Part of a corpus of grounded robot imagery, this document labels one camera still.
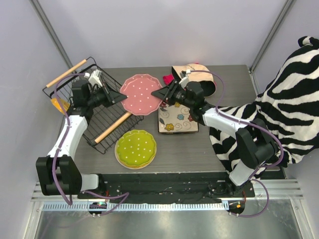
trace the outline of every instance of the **gray wooden table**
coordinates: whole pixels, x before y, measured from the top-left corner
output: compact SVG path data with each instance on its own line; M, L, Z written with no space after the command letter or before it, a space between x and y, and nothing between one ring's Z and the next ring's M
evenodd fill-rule
M222 106L240 106L252 102L255 91L245 65L208 66L219 74L225 82L226 93ZM150 74L158 78L170 74L170 67L116 68L106 69L121 84L135 74ZM217 83L216 93L207 98L215 104L221 96L221 84ZM157 142L157 154L153 162L139 170L131 170L120 165L114 155L114 145L106 154L91 148L81 139L75 155L75 162L82 173L141 173L141 172L203 172L225 171L215 155L209 140L209 128L199 126L198 133L160 134L158 133L158 112L154 112L136 126L151 133Z

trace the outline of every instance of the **stack of plates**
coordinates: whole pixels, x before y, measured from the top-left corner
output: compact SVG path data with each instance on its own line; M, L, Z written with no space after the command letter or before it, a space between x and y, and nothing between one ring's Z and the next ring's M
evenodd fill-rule
M116 159L126 168L144 168L152 162L155 155L156 142L145 130L129 131L115 145Z

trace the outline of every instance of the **red flower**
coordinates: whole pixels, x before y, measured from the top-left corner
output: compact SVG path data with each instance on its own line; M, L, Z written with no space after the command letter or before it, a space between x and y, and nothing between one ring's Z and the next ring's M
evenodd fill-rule
M194 121L193 118L190 115L188 116L188 120L189 120L189 122Z
M165 102L164 102L164 101L162 101L162 103L160 104L160 106L159 106L159 107L166 108L166 107L167 107L167 105L165 104Z

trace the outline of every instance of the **black wire rack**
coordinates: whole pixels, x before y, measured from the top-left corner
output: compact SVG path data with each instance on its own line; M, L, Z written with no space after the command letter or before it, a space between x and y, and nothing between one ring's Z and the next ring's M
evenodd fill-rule
M94 70L98 69L102 71L101 80L104 81L111 89L119 92L121 88L121 84L117 82L112 76L110 76L105 70L100 68L94 58L89 57L87 60L91 59L94 61L93 64L89 65L85 69L77 73L92 73ZM63 84L61 84L57 88L57 92L59 97L63 100L70 103L70 107L72 107L72 83L81 79L82 76L71 77L66 80ZM51 88L44 88L42 90L49 98L52 99L54 97L54 86ZM94 108L93 116L90 120L88 128L82 135L87 143L92 146L94 149L99 151L101 154L105 154L106 151L114 144L116 141L123 136L126 132L130 131L135 125L137 125L140 121L144 119L143 116L134 116L131 115L125 122L123 122L119 127L117 127L112 133L110 133L104 140L100 143L96 143L94 140L103 133L108 127L110 127L113 123L115 123L122 115L126 113L121 103L115 104L108 108L103 105Z

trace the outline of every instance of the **black and white striped cloth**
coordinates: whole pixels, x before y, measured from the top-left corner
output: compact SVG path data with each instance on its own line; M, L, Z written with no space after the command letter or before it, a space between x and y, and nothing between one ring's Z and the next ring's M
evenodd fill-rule
M262 119L284 147L280 164L284 167L300 162L319 147L319 40L305 36L298 44L300 48L288 57L276 78L253 103L220 108L238 118ZM217 157L231 172L240 160L236 140L213 127L209 135ZM277 161L279 154L270 162Z

